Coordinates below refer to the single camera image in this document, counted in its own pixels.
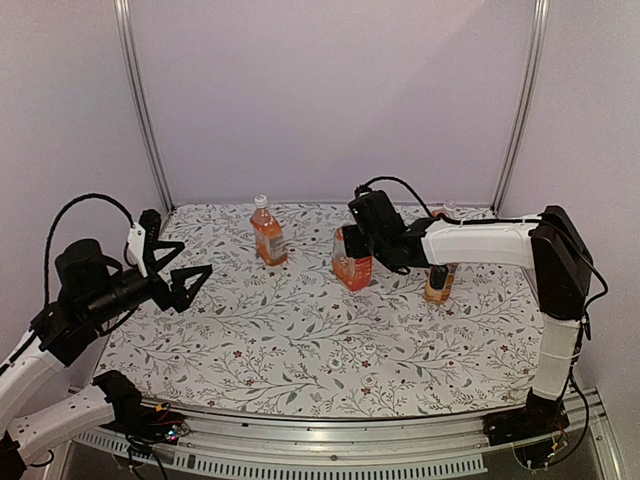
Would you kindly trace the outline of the dark label tea bottle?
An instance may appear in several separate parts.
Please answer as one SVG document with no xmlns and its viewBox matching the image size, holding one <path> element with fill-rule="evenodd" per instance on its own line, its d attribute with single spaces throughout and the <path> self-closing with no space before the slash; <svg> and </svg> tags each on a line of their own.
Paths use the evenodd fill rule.
<svg viewBox="0 0 640 480">
<path fill-rule="evenodd" d="M 433 304 L 445 303 L 451 294 L 457 264 L 433 265 L 425 285 L 425 300 Z"/>
</svg>

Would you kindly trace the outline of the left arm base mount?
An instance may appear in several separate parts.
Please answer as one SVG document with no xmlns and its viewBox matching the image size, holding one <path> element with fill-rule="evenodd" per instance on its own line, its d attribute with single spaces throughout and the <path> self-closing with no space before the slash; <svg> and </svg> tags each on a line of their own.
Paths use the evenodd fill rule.
<svg viewBox="0 0 640 480">
<path fill-rule="evenodd" d="M 185 416 L 173 411 L 169 402 L 155 407 L 143 405 L 140 391 L 118 371 L 96 376 L 92 385 L 102 390 L 114 411 L 115 418 L 102 424 L 103 428 L 146 443 L 171 445 L 190 432 Z"/>
</svg>

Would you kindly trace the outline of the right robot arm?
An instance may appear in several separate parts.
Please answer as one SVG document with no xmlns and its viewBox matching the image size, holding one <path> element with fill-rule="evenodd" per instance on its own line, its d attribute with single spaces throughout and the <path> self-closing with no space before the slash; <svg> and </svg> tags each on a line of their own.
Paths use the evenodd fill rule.
<svg viewBox="0 0 640 480">
<path fill-rule="evenodd" d="M 543 318 L 538 368 L 517 427 L 537 436 L 552 424 L 552 402 L 563 397 L 577 360 L 579 337 L 588 331 L 587 296 L 593 260 L 566 211 L 549 206 L 520 219 L 457 220 L 428 216 L 406 224 L 387 194 L 371 190 L 348 205 L 354 224 L 344 231 L 347 256 L 372 256 L 387 270 L 445 264 L 495 264 L 532 272 Z"/>
</svg>

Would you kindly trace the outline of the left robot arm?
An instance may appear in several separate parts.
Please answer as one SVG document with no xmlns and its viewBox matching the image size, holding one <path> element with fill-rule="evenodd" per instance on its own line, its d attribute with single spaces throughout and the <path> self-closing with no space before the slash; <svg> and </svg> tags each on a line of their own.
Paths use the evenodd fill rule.
<svg viewBox="0 0 640 480">
<path fill-rule="evenodd" d="M 184 248 L 161 242 L 168 253 L 152 259 L 144 273 L 124 269 L 103 254 L 95 239 L 81 239 L 55 260 L 61 282 L 57 301 L 31 321 L 22 343 L 1 367 L 1 476 L 18 479 L 49 449 L 94 426 L 107 426 L 147 442 L 173 443 L 184 418 L 161 416 L 141 404 L 127 377 L 111 370 L 78 394 L 26 416 L 20 410 L 51 377 L 71 366 L 97 339 L 109 335 L 148 300 L 166 311 L 187 310 L 212 273 L 209 265 L 164 268 Z"/>
</svg>

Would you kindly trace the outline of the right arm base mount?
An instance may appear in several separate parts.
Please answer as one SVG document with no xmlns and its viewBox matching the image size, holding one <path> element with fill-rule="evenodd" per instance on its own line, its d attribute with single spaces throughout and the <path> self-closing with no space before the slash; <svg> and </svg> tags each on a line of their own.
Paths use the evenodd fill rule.
<svg viewBox="0 0 640 480">
<path fill-rule="evenodd" d="M 568 415 L 561 400 L 537 396 L 528 398 L 523 407 L 483 417 L 483 433 L 491 446 L 547 435 L 568 426 Z"/>
</svg>

